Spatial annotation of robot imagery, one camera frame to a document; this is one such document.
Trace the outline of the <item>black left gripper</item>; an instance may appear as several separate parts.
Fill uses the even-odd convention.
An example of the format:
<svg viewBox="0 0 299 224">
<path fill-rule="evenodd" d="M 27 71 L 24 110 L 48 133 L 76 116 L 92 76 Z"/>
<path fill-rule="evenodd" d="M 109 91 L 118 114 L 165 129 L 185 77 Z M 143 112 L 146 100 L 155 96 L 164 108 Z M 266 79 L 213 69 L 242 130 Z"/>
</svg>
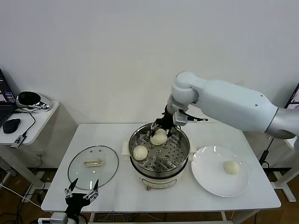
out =
<svg viewBox="0 0 299 224">
<path fill-rule="evenodd" d="M 98 195 L 99 180 L 96 181 L 93 189 L 88 194 L 83 193 L 73 193 L 74 188 L 76 187 L 78 178 L 72 181 L 68 188 L 64 189 L 65 192 L 65 202 L 67 208 L 65 213 L 67 217 L 78 217 L 82 208 L 90 205 L 90 201 L 94 201 Z"/>
</svg>

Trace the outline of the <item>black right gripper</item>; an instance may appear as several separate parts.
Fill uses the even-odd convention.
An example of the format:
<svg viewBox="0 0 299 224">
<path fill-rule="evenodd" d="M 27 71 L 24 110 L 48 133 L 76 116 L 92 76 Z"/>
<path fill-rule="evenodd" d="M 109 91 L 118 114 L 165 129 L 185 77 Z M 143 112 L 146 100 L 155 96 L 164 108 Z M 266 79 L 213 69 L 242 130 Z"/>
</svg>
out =
<svg viewBox="0 0 299 224">
<path fill-rule="evenodd" d="M 164 111 L 162 118 L 157 118 L 155 123 L 150 126 L 150 136 L 153 137 L 159 128 L 166 130 L 167 138 L 170 138 L 175 131 L 175 125 L 173 123 L 173 115 Z"/>
</svg>

